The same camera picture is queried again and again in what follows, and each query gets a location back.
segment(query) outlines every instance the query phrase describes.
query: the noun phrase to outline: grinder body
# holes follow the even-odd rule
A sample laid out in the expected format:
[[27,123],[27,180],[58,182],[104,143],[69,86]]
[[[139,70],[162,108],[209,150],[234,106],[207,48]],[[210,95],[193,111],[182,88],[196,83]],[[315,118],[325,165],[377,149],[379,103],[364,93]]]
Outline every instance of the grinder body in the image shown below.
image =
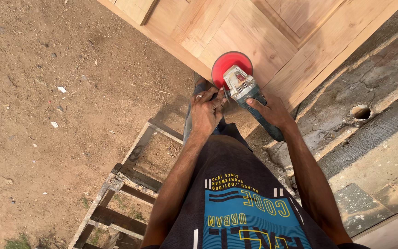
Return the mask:
[[267,122],[256,109],[246,103],[246,99],[253,98],[262,105],[267,105],[256,80],[237,65],[230,67],[224,73],[223,78],[229,88],[229,90],[225,89],[225,95],[234,99],[242,108],[247,109],[274,140],[284,141],[284,135],[280,129]]

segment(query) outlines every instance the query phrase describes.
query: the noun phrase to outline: hole in concrete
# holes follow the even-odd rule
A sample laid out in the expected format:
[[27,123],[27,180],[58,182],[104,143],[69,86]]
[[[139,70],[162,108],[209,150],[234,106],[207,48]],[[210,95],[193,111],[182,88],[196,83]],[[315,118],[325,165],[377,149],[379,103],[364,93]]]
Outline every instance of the hole in concrete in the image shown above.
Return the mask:
[[358,120],[367,120],[371,116],[371,109],[367,105],[354,106],[349,115]]

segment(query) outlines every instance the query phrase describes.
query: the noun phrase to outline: angle grinder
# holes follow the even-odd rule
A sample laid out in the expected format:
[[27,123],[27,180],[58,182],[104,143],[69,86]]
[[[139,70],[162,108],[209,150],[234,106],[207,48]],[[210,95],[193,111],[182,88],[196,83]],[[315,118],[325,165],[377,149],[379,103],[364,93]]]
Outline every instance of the angle grinder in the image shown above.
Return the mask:
[[284,141],[280,129],[267,122],[256,109],[246,103],[246,99],[253,98],[262,105],[267,105],[267,101],[260,93],[259,85],[251,76],[252,73],[251,60],[245,54],[232,51],[216,60],[211,69],[211,79],[218,89],[224,88],[225,97],[231,97],[239,106],[247,109],[274,140]]

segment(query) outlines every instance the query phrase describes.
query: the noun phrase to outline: t-shirt print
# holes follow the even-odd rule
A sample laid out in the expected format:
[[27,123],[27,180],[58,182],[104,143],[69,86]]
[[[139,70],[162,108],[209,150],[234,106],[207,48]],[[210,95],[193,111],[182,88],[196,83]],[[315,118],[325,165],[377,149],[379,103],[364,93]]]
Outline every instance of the t-shirt print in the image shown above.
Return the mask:
[[282,188],[274,188],[272,196],[264,197],[237,174],[205,179],[202,247],[310,249],[302,217],[291,207],[297,210],[298,204]]

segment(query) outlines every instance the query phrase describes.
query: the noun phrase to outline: hand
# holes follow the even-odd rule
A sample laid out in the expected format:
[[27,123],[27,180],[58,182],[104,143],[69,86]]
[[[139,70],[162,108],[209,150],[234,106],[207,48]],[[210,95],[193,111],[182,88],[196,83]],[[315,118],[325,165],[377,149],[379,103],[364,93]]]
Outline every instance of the hand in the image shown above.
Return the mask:
[[290,116],[290,113],[287,111],[284,103],[279,97],[268,92],[268,90],[260,92],[265,97],[267,105],[262,105],[259,101],[249,98],[246,100],[249,106],[259,111],[267,122],[278,127],[282,131],[290,127],[297,127],[296,122]]
[[[213,94],[217,92],[219,92],[218,96],[210,101]],[[204,138],[211,135],[223,117],[222,106],[227,101],[223,96],[223,88],[218,91],[215,87],[191,96],[191,135],[200,135]]]

